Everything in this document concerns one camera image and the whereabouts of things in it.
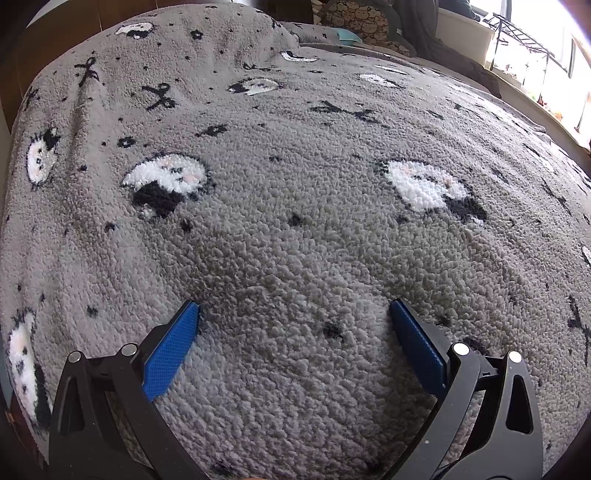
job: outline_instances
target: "blanket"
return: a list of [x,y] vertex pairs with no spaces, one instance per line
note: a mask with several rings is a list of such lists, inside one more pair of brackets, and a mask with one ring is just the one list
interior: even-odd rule
[[591,181],[492,95],[320,47],[249,7],[185,5],[33,81],[0,325],[45,455],[68,353],[140,343],[185,299],[199,334],[155,405],[212,478],[389,468],[434,405],[388,318],[399,297],[450,340],[522,353],[546,469],[574,438],[591,408]]

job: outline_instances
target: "black star print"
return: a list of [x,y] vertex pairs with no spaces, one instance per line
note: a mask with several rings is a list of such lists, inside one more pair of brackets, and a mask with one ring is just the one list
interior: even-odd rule
[[264,68],[257,68],[257,66],[253,63],[252,65],[249,65],[248,63],[244,62],[242,64],[242,68],[245,70],[260,70],[261,72],[270,72],[273,67],[264,67]]
[[78,63],[78,64],[74,65],[74,67],[77,69],[85,69],[84,76],[82,77],[82,80],[78,84],[78,87],[83,86],[86,79],[88,79],[88,78],[93,78],[95,80],[99,79],[99,74],[96,73],[94,70],[92,70],[92,66],[95,63],[96,63],[96,58],[90,57],[88,60],[86,60],[86,63]]
[[349,112],[342,108],[333,105],[332,103],[322,100],[322,106],[313,106],[310,108],[312,112],[320,112],[320,113],[346,113],[348,115],[353,115],[355,118],[366,122],[368,124],[379,124],[375,118],[370,118],[368,115],[372,114],[374,111],[366,108],[365,110],[361,110],[359,112]]
[[39,93],[39,89],[35,88],[35,89],[31,89],[31,91],[27,94],[27,104],[25,105],[25,110],[27,108],[29,108],[29,103],[31,103],[31,100],[33,100],[33,98],[35,98],[38,93]]
[[221,124],[221,125],[212,125],[207,127],[201,133],[195,134],[196,137],[201,137],[202,135],[209,135],[210,137],[216,137],[219,134],[227,132],[228,124]]
[[439,120],[443,120],[443,115],[439,115],[439,113],[434,112],[433,110],[427,110],[427,112],[429,112],[431,115],[433,115],[435,118],[438,118]]
[[147,107],[147,111],[154,110],[159,105],[162,105],[165,108],[174,108],[177,106],[177,102],[166,96],[166,93],[170,90],[170,85],[168,83],[160,83],[158,84],[158,88],[143,86],[142,90],[158,95],[158,101]]
[[123,137],[117,140],[117,146],[122,148],[129,148],[135,145],[135,140],[133,137]]

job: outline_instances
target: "textured fleece surface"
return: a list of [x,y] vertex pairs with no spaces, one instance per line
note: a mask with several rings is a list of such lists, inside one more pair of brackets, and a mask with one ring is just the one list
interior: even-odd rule
[[541,130],[236,5],[76,46],[25,97],[2,219],[2,342],[41,450],[67,354],[112,355],[191,298],[200,334],[155,403],[205,471],[377,476],[434,404],[388,319],[403,297],[523,354],[548,468],[591,407],[591,181]]

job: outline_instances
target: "window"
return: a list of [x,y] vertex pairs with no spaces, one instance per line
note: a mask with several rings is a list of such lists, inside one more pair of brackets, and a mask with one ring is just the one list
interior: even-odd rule
[[557,0],[514,0],[512,3],[511,22],[550,50],[568,72],[573,43],[566,15]]

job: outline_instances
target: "metal rack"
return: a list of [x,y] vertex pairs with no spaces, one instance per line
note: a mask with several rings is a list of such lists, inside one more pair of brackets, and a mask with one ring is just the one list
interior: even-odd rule
[[[493,14],[493,17],[491,19],[484,20],[484,22],[487,23],[491,29],[493,29],[497,32],[495,53],[494,53],[493,58],[491,60],[491,66],[489,68],[490,71],[492,71],[492,69],[494,68],[494,65],[495,65],[496,51],[499,48],[499,43],[507,44],[506,40],[501,40],[501,34],[517,41],[517,43],[519,43],[519,45],[527,48],[527,50],[530,53],[541,53],[541,54],[545,55],[546,64],[544,66],[544,78],[542,80],[542,87],[540,88],[540,95],[538,97],[538,101],[541,101],[541,98],[542,98],[541,91],[544,88],[544,82],[546,80],[546,71],[548,70],[548,63],[550,60],[552,60],[556,65],[558,65],[558,67],[561,68],[565,73],[567,73],[567,74],[569,73],[569,71],[567,69],[565,69],[560,64],[560,62],[558,60],[556,60],[556,57],[554,56],[554,54],[550,50],[548,50],[540,42],[538,42],[536,39],[534,39],[534,37],[532,37],[528,33],[524,32],[520,27],[511,23],[505,17],[498,15],[498,14]],[[527,75],[527,65],[526,65],[525,75],[524,75],[522,84],[525,83],[526,75]]]

